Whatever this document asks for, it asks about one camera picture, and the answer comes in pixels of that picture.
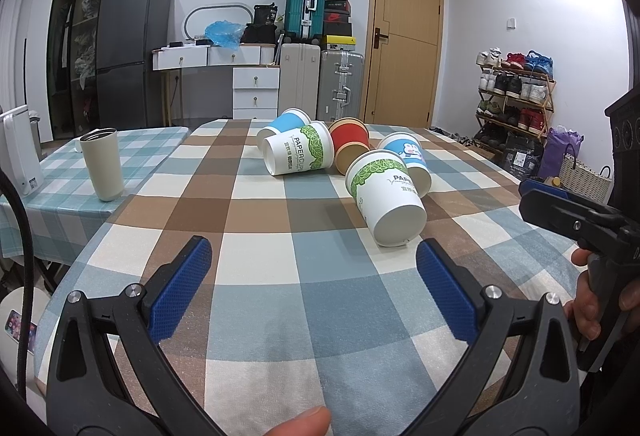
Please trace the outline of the person's right hand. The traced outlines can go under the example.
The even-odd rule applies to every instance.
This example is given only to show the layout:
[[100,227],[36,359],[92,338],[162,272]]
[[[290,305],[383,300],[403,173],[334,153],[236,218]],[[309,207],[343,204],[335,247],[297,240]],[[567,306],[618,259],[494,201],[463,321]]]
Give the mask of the person's right hand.
[[[627,312],[628,317],[623,327],[623,333],[631,333],[638,329],[640,323],[640,282],[638,279],[630,282],[620,293],[620,310]],[[566,318],[574,319],[580,334],[595,340],[601,332],[598,322],[598,297],[592,292],[589,284],[589,274],[584,271],[577,279],[575,298],[563,306]]]

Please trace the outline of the person's left hand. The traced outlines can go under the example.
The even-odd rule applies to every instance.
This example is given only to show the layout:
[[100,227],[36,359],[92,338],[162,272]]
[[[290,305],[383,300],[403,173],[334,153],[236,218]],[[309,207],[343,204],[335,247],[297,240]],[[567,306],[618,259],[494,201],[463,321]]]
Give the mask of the person's left hand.
[[328,408],[314,407],[268,430],[266,436],[326,436],[331,419]]

